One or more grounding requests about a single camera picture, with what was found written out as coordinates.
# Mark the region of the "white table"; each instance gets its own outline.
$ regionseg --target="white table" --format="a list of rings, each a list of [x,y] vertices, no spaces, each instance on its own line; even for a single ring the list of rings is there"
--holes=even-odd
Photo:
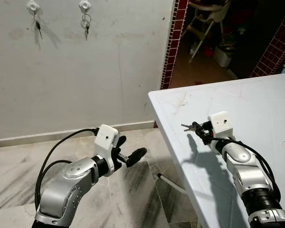
[[[233,133],[270,164],[285,209],[285,74],[153,91],[156,122],[203,228],[246,228],[248,215],[220,155],[180,124],[228,111]]]

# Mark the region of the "white wall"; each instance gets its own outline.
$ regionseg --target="white wall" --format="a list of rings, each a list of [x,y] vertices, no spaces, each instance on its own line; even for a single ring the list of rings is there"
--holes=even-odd
[[[159,88],[173,0],[0,0],[0,138],[148,121]]]

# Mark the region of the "white wall hook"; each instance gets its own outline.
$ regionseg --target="white wall hook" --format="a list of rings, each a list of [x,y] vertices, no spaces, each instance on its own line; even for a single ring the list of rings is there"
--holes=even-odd
[[[36,14],[40,9],[40,6],[34,0],[30,0],[27,3],[27,9],[31,14]]]
[[[89,11],[89,9],[91,8],[91,4],[89,3],[88,0],[82,0],[79,3],[79,7],[80,7],[81,11],[87,13]]]

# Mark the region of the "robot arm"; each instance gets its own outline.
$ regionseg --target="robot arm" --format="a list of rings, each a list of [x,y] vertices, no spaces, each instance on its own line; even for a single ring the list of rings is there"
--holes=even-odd
[[[227,112],[210,115],[208,120],[203,124],[182,125],[195,131],[205,145],[210,144],[214,152],[222,155],[246,207],[251,228],[285,228],[285,210],[279,204],[281,195],[273,175],[270,175],[271,170],[264,169],[262,161],[259,161],[262,169],[259,167],[257,160],[261,155],[235,141]]]
[[[68,164],[44,190],[35,215],[33,228],[69,227],[82,197],[102,176],[109,177],[121,167],[130,167],[147,152],[140,148],[129,157],[120,154],[125,136],[107,125],[101,125],[95,140],[95,156]]]

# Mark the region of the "white plastic chair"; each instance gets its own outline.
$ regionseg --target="white plastic chair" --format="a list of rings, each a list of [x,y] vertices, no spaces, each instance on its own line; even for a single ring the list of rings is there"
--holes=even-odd
[[[231,4],[230,0],[226,0],[225,5],[223,5],[223,6],[220,6],[220,5],[199,5],[199,4],[196,4],[193,2],[189,2],[189,6],[195,8],[195,16],[194,16],[193,20],[191,21],[191,23],[187,26],[186,30],[183,32],[182,36],[185,35],[185,33],[187,31],[190,31],[200,40],[198,46],[195,48],[192,56],[190,57],[189,63],[192,62],[193,58],[195,57],[197,51],[199,50],[201,44],[203,43],[205,37],[209,33],[209,31],[210,31],[210,29],[214,23],[220,24],[220,31],[221,31],[222,39],[223,39],[223,19],[225,18],[225,15],[227,14],[227,11],[229,9],[230,4]],[[201,15],[201,11],[210,11],[210,14],[206,19],[204,19]],[[196,19],[203,22],[203,23],[210,23],[205,32],[199,31],[198,29],[193,27],[193,22]]]

